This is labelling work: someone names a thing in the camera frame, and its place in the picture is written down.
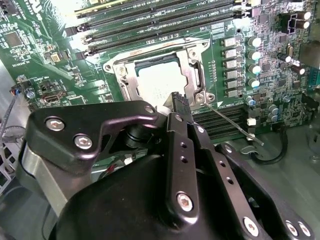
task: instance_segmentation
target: black memory slot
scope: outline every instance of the black memory slot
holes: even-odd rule
[[[223,1],[211,3],[211,4],[208,4],[205,6],[198,6],[198,7],[194,7],[194,8],[187,9],[187,10],[169,13],[169,14],[166,14],[163,16],[148,19],[146,21],[135,22],[132,24],[124,25],[124,26],[117,27],[117,28],[110,29],[110,30],[106,30],[103,32],[90,34],[90,35],[86,36],[85,39],[87,40],[86,42],[88,44],[93,43],[93,42],[99,42],[101,40],[104,40],[104,38],[110,37],[112,35],[124,33],[125,31],[131,30],[133,26],[135,28],[134,29],[135,32],[138,32],[140,30],[143,30],[145,27],[154,26],[155,23],[157,25],[168,24],[172,20],[181,21],[185,18],[191,18],[193,15],[196,16],[198,14],[204,13],[205,11],[209,11],[209,10],[213,10],[213,9],[217,9],[217,11],[221,10],[222,8],[228,9],[233,6],[233,4],[229,4],[230,2],[233,2],[233,0],[223,0]]]
[[[105,14],[106,16],[111,13],[114,10],[118,10],[118,9],[125,9],[125,8],[129,8],[133,5],[139,5],[142,4],[142,6],[131,9],[131,10],[126,10],[122,13],[113,15],[111,17],[116,18],[124,18],[124,17],[129,17],[132,16],[134,14],[141,14],[141,13],[145,13],[148,11],[154,11],[154,9],[158,8],[158,7],[169,7],[175,4],[179,4],[179,3],[184,3],[187,2],[188,0],[162,0],[161,2],[156,2],[156,3],[151,3],[151,4],[146,4],[143,5],[144,3],[150,2],[147,0],[136,0],[136,1],[132,1],[132,2],[128,2],[128,3],[124,3],[124,4],[119,4],[119,5],[114,5],[112,7],[108,7],[108,8],[101,8],[98,9],[96,11],[90,11],[90,12],[86,12],[86,13],[81,13],[77,15],[78,19],[83,19],[86,17],[92,17],[95,15],[99,15],[99,14]]]
[[[209,18],[199,19],[199,20],[196,20],[193,22],[187,22],[184,24],[179,24],[179,25],[164,28],[161,30],[156,30],[153,32],[148,32],[148,33],[144,33],[144,34],[140,34],[140,35],[136,35],[136,36],[127,37],[124,39],[120,39],[117,41],[113,41],[113,42],[109,42],[109,43],[105,43],[105,44],[101,44],[101,45],[97,45],[97,46],[92,46],[92,47],[89,47],[88,51],[86,52],[86,55],[94,55],[97,53],[103,53],[103,52],[105,52],[105,50],[107,50],[109,48],[114,48],[117,46],[124,47],[126,44],[132,44],[133,42],[137,42],[137,41],[153,40],[154,37],[160,37],[162,35],[169,34],[169,33],[180,32],[183,30],[192,31],[195,28],[206,27],[208,24],[232,20],[233,17],[234,17],[233,12],[224,13],[224,14],[220,14],[220,15],[216,15],[216,16],[211,16]]]

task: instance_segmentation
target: wire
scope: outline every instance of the wire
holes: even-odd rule
[[[50,213],[50,210],[51,210],[51,206],[50,204],[46,207],[46,210],[45,210],[45,214],[43,216],[43,221],[42,221],[42,227],[41,227],[41,235],[42,235],[42,238],[44,240],[47,240],[46,236],[45,236],[45,225],[46,225],[46,222],[47,222],[47,218],[49,216],[49,213]]]
[[[6,158],[6,155],[5,155],[5,149],[4,149],[4,146],[3,146],[3,142],[2,142],[2,137],[4,135],[4,132],[5,132],[5,129],[6,129],[6,125],[8,123],[8,119],[9,119],[9,116],[11,114],[11,111],[15,105],[15,102],[18,98],[18,95],[19,95],[19,90],[16,90],[15,91],[15,95],[13,96],[12,100],[11,100],[11,103],[8,107],[8,109],[6,110],[3,118],[2,118],[2,122],[0,124],[0,156],[2,158],[2,161],[5,165],[5,167],[7,168],[7,170],[9,171],[10,169],[12,169],[12,167],[10,166],[10,161]]]
[[[278,156],[270,159],[270,160],[262,160],[258,158],[258,154],[256,152],[250,153],[251,159],[259,165],[272,165],[280,162],[288,151],[288,135],[287,135],[287,127],[284,123],[280,124],[280,126],[276,129],[274,129],[275,132],[279,132],[280,141],[282,144],[281,151]]]

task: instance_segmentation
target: green circuit board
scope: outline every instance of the green circuit board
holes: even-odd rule
[[[118,76],[122,73],[116,64],[138,61],[135,74],[142,78],[141,70],[155,61],[146,65],[144,60],[156,55],[162,56],[158,65],[179,65],[172,55],[187,50],[189,65],[196,65],[193,54],[200,63],[194,69],[203,73],[203,101],[223,110],[248,104],[252,98],[256,134],[270,131],[274,123],[294,127],[308,118],[301,98],[309,72],[300,75],[291,66],[299,59],[300,45],[308,42],[309,29],[284,33],[281,16],[310,12],[312,24],[315,0],[6,0],[5,4],[0,14],[0,59],[22,86],[31,111],[128,100],[123,92],[127,83],[121,87],[125,76]],[[257,39],[261,44],[254,46]],[[202,45],[200,56],[189,51],[192,44]],[[143,52],[155,46],[156,51]],[[260,57],[252,57],[252,51]],[[125,53],[125,60],[118,58]],[[292,60],[280,60],[279,53]],[[163,87],[158,76],[150,74],[148,79],[157,80],[151,84],[157,85],[156,92],[166,88],[162,95],[177,91]],[[270,107],[277,113],[270,115]],[[198,105],[192,110],[195,116],[208,112]],[[198,120],[213,128],[212,118]],[[220,133],[216,142],[239,137],[237,131],[228,134],[230,126],[224,127],[225,135]]]

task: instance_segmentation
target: dimm slot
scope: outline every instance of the dimm slot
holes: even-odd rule
[[[95,29],[95,28],[100,28],[100,27],[104,27],[104,26],[107,26],[107,25],[111,25],[111,24],[117,24],[117,23],[121,23],[121,22],[126,22],[126,21],[130,21],[130,20],[138,19],[138,18],[143,17],[145,15],[151,15],[152,16],[152,15],[155,15],[155,14],[157,14],[159,12],[162,12],[162,11],[168,11],[168,10],[172,10],[174,8],[178,9],[178,8],[186,7],[188,5],[195,4],[195,3],[198,3],[198,2],[203,2],[203,0],[191,0],[191,1],[184,2],[184,3],[175,4],[175,5],[170,6],[170,7],[168,7],[168,6],[167,7],[162,7],[162,8],[157,9],[156,11],[153,10],[153,11],[149,11],[149,12],[145,12],[145,13],[140,13],[138,15],[130,15],[128,17],[121,17],[120,19],[116,19],[116,20],[111,20],[111,19],[114,18],[114,16],[110,15],[110,16],[106,16],[106,17],[103,17],[103,18],[90,20],[90,21],[88,21],[86,23],[81,24],[78,27],[81,28],[82,31],[92,30],[92,29]],[[201,11],[201,9],[205,10],[205,9],[210,8],[210,6],[223,5],[223,4],[227,5],[227,4],[231,4],[233,2],[234,2],[233,0],[224,0],[224,1],[216,0],[215,2],[207,3],[206,5],[198,6],[198,7],[196,7],[196,9],[199,9],[198,11]]]
[[[125,26],[106,30],[103,32],[90,34],[90,35],[84,37],[84,41],[87,44],[93,43],[93,42],[99,42],[99,41],[102,41],[106,37],[110,37],[111,35],[123,33],[127,30],[130,30],[130,29],[132,29],[133,25],[135,27],[135,32],[139,32],[139,31],[143,30],[143,28],[145,28],[145,27],[153,27],[155,25],[155,22],[157,25],[168,24],[168,23],[172,22],[172,20],[180,21],[185,18],[190,18],[192,16],[196,16],[197,14],[201,14],[201,13],[204,13],[205,11],[209,11],[212,9],[217,9],[217,11],[220,11],[222,9],[228,9],[228,8],[233,7],[233,4],[228,5],[229,2],[232,2],[232,0],[231,1],[230,0],[223,0],[220,2],[215,2],[210,5],[206,5],[205,7],[199,6],[196,8],[183,10],[181,12],[173,12],[172,14],[164,15],[163,17],[159,16],[157,18],[148,19],[146,21],[135,22],[134,24],[128,24]]]
[[[117,17],[127,17],[127,16],[131,16],[135,13],[136,14],[137,13],[144,13],[149,10],[153,11],[155,8],[158,8],[158,7],[169,7],[174,4],[183,3],[183,2],[187,2],[187,1],[188,0],[160,0],[158,2],[155,2],[155,1],[150,1],[150,0],[136,0],[134,2],[128,2],[125,4],[114,5],[114,6],[108,7],[108,8],[101,8],[101,9],[98,9],[97,11],[91,11],[91,12],[78,14],[76,17],[78,19],[83,19],[86,17],[92,17],[92,16],[99,15],[99,14],[108,15],[109,13],[113,12],[114,10],[122,10],[122,9],[127,9],[129,7],[132,7],[134,5],[145,4],[141,7],[133,8],[133,9],[124,11],[122,13],[119,13],[117,15]]]
[[[141,35],[121,39],[118,41],[113,41],[113,42],[109,42],[109,43],[105,43],[105,44],[101,44],[101,45],[97,45],[97,46],[92,46],[92,47],[89,47],[86,54],[90,56],[90,55],[94,55],[97,53],[103,53],[106,49],[109,49],[109,48],[123,46],[125,44],[132,44],[133,42],[136,42],[136,41],[142,41],[142,40],[147,41],[148,39],[152,40],[152,38],[154,38],[154,37],[159,37],[160,35],[176,32],[176,31],[183,31],[186,29],[192,30],[194,28],[205,27],[208,24],[216,23],[219,21],[223,22],[223,21],[227,21],[228,19],[231,20],[231,19],[233,19],[233,16],[234,16],[233,12],[224,13],[224,14],[212,16],[212,17],[209,17],[206,19],[200,19],[200,20],[193,21],[193,22],[187,22],[182,25],[176,25],[176,26],[172,26],[169,28],[164,28],[162,30],[157,30],[155,32],[148,32],[148,33],[144,33]]]

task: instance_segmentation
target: screw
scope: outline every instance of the screw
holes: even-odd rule
[[[65,128],[65,124],[60,120],[56,118],[51,118],[45,122],[45,125],[48,129],[59,132]]]
[[[152,107],[150,107],[150,106],[145,106],[145,108],[144,108],[148,113],[151,113],[151,114],[153,114],[155,111],[153,110],[153,108]]]
[[[117,72],[121,77],[127,75],[127,69],[124,66],[120,66],[117,68]]]
[[[299,224],[302,232],[303,232],[306,236],[311,237],[311,233],[310,233],[309,229],[308,229],[302,222],[300,222],[300,221],[298,221],[298,224]]]
[[[177,119],[179,122],[183,121],[183,119],[179,115],[175,115],[175,119]]]
[[[288,227],[289,231],[295,236],[298,236],[298,231],[297,229],[291,224],[291,222],[286,221],[286,226]]]
[[[198,103],[202,103],[204,101],[204,96],[202,94],[199,94],[196,96],[196,101]]]
[[[184,193],[179,193],[176,196],[176,200],[180,205],[180,207],[182,208],[182,210],[184,210],[185,212],[190,212],[194,207],[190,197]]]
[[[89,137],[84,135],[76,136],[74,139],[74,143],[78,148],[84,149],[84,150],[87,150],[92,146],[92,140]]]
[[[197,126],[196,128],[197,128],[198,131],[199,131],[200,133],[202,133],[202,134],[205,132],[205,130],[204,130],[202,127],[200,127],[200,126]]]
[[[259,235],[259,230],[257,225],[248,217],[243,218],[243,223],[245,228],[248,230],[249,233],[251,233],[252,236],[258,237]]]
[[[224,145],[224,148],[228,153],[232,153],[232,149],[228,145]]]

